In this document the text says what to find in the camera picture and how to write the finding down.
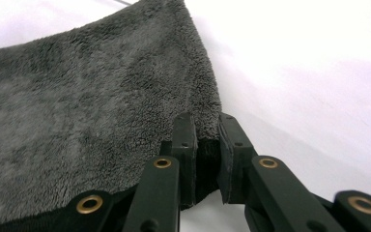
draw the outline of white background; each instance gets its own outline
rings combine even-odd
[[[185,0],[213,63],[223,111],[257,152],[312,192],[371,194],[371,0]],[[0,0],[0,47],[121,10],[113,0]],[[217,192],[182,212],[181,231],[248,231]]]

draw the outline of gray towel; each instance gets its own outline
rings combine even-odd
[[[182,0],[0,49],[0,223],[137,184],[183,112],[195,119],[201,200],[216,188],[220,107]]]

